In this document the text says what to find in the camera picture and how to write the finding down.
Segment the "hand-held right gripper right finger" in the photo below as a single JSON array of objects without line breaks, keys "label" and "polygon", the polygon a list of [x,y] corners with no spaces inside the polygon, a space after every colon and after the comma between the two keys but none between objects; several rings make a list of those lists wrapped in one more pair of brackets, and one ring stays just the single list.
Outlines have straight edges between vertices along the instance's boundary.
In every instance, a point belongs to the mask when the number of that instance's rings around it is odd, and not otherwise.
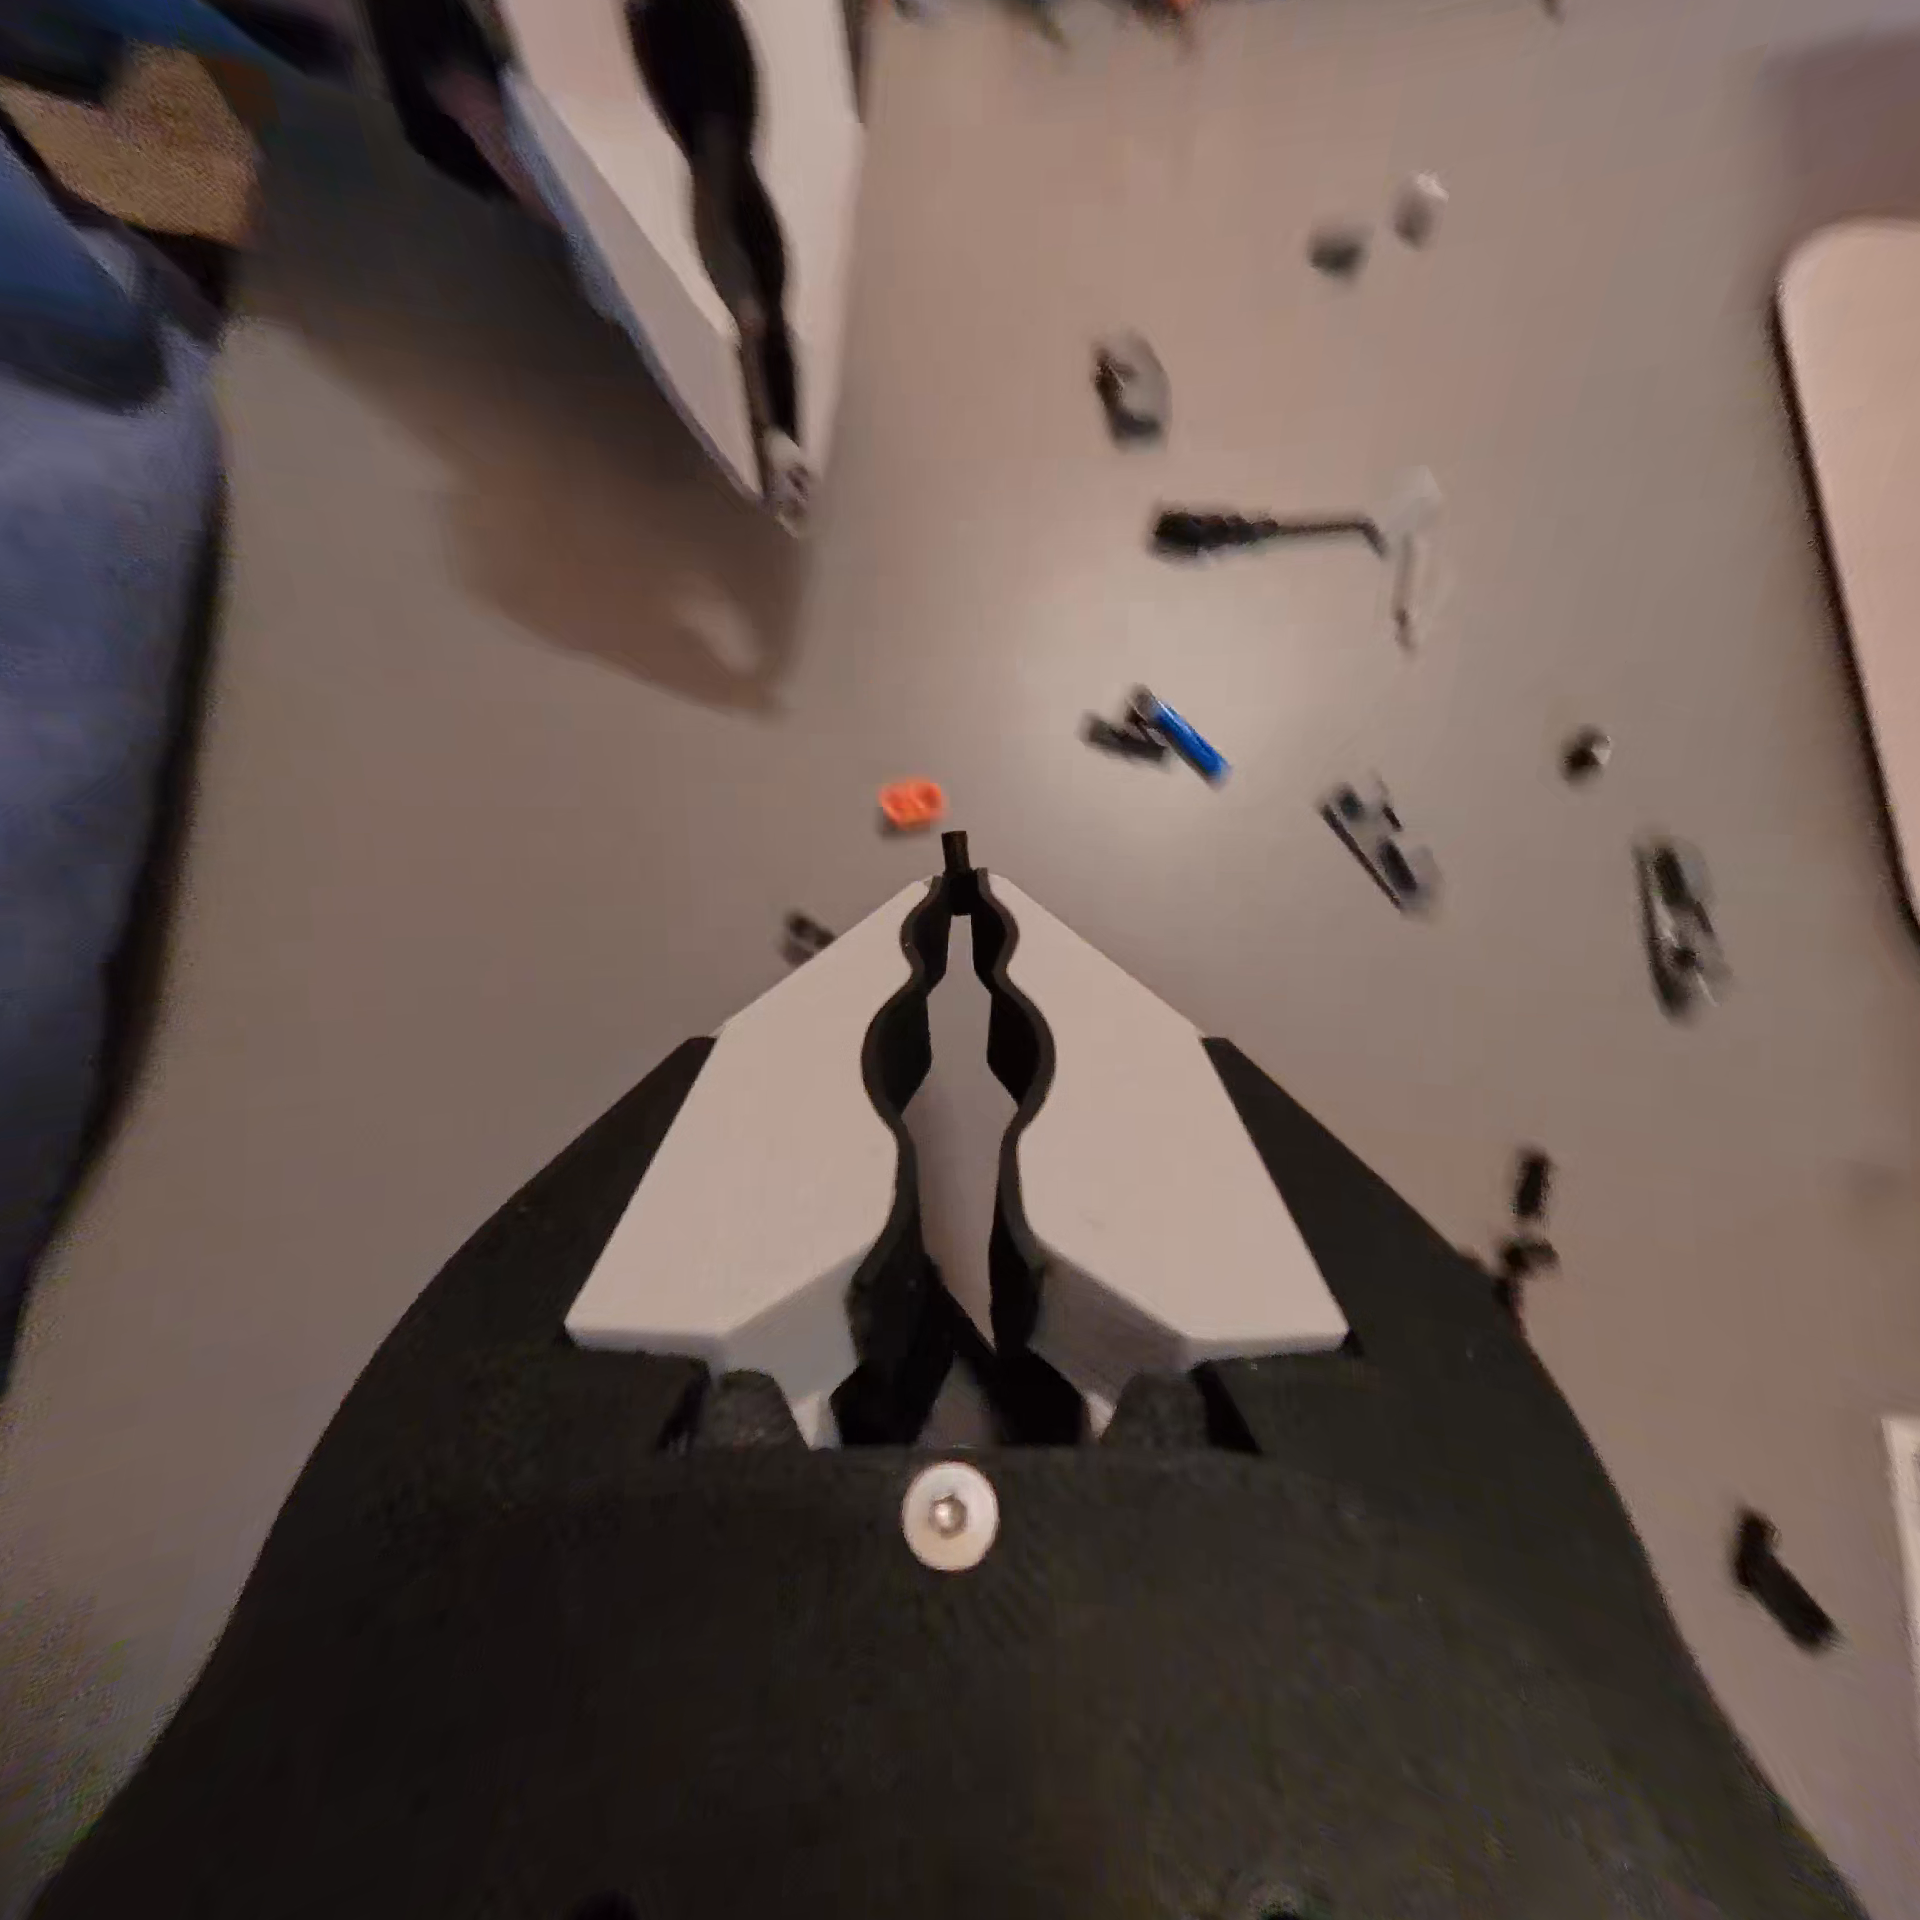
[{"label": "hand-held right gripper right finger", "polygon": [[995,1147],[985,1387],[1080,1436],[1143,1376],[1334,1354],[1338,1308],[1202,1031],[1008,878],[970,878]]}]

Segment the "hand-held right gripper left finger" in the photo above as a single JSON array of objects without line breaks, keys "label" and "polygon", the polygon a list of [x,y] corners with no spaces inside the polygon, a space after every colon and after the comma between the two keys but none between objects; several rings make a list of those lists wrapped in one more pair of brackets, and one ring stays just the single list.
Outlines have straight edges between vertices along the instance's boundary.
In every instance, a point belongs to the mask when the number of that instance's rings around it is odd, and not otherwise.
[{"label": "hand-held right gripper left finger", "polygon": [[861,1050],[912,988],[923,878],[710,1033],[679,1112],[566,1310],[589,1354],[697,1361],[774,1382],[808,1446],[837,1446],[850,1290],[889,1226],[904,1153]]}]

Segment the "grey lego clip assembly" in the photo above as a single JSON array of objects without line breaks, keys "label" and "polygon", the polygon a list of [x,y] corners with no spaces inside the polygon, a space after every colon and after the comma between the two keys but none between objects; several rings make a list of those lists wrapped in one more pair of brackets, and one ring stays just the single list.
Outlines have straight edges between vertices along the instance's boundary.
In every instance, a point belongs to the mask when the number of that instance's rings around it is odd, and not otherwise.
[{"label": "grey lego clip assembly", "polygon": [[1369,883],[1403,916],[1427,916],[1439,898],[1439,872],[1426,841],[1408,832],[1399,804],[1377,777],[1334,784],[1321,819],[1355,858]]}]

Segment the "person's blue sweater torso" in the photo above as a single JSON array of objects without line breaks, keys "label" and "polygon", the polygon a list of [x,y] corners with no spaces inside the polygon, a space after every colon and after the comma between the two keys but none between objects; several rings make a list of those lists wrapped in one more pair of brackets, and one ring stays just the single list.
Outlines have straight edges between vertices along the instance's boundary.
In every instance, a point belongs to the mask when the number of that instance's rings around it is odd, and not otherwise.
[{"label": "person's blue sweater torso", "polygon": [[221,321],[2,160],[2,1370],[126,1073],[130,944],[223,537]]}]

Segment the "grey lego plate assembly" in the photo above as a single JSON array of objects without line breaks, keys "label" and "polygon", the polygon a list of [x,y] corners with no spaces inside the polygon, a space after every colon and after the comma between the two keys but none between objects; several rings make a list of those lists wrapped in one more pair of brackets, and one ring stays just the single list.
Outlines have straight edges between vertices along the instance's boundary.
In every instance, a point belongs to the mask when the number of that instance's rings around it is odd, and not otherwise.
[{"label": "grey lego plate assembly", "polygon": [[1691,1023],[1733,978],[1707,863],[1687,841],[1650,834],[1633,847],[1633,878],[1651,996],[1669,1019]]}]

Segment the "beige mat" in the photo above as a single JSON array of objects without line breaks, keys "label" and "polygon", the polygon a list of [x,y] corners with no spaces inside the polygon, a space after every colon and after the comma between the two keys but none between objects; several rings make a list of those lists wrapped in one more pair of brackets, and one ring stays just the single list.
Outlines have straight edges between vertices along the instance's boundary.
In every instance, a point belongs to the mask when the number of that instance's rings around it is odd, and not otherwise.
[{"label": "beige mat", "polygon": [[1773,298],[1890,864],[1918,914],[1918,223],[1811,234]]}]

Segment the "black lego lever with axle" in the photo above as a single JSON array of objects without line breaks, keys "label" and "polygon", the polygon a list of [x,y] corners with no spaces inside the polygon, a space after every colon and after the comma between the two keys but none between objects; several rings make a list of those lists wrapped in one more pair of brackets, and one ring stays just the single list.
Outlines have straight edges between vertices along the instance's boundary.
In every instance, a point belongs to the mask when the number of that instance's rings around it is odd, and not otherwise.
[{"label": "black lego lever with axle", "polygon": [[1379,521],[1355,513],[1275,518],[1167,508],[1154,518],[1146,536],[1149,552],[1162,561],[1202,561],[1298,543],[1359,543],[1375,559],[1387,554]]}]

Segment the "blue lego pin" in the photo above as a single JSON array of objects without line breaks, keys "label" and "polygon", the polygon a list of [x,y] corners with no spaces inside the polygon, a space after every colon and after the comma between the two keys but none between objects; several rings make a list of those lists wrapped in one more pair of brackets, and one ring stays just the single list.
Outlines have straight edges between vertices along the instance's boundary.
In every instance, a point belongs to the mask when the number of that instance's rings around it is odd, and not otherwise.
[{"label": "blue lego pin", "polygon": [[1221,748],[1215,748],[1189,718],[1167,707],[1149,688],[1133,688],[1131,713],[1141,731],[1155,738],[1205,782],[1225,784],[1232,776],[1232,763]]}]

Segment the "grey curved lego panel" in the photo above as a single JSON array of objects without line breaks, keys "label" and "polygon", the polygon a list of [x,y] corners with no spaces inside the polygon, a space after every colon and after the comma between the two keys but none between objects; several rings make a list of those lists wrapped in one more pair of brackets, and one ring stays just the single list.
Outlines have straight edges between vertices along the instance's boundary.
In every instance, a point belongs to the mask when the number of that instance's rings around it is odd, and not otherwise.
[{"label": "grey curved lego panel", "polygon": [[1165,440],[1170,386],[1146,338],[1122,331],[1094,343],[1089,377],[1113,444],[1146,446]]}]

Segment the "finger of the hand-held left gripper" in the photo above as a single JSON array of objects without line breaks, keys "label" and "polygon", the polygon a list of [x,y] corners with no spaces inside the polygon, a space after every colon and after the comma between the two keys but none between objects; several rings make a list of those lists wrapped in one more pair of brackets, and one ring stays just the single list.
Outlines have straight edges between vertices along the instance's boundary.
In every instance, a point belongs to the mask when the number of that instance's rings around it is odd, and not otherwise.
[{"label": "finger of the hand-held left gripper", "polygon": [[639,354],[659,395],[728,482],[761,504],[750,422],[750,265],[703,242],[710,204],[632,57],[624,6],[507,2],[512,150],[560,227],[589,304]]},{"label": "finger of the hand-held left gripper", "polygon": [[807,452],[817,495],[848,351],[864,126],[848,10],[737,2],[751,115],[737,175],[750,422]]}]

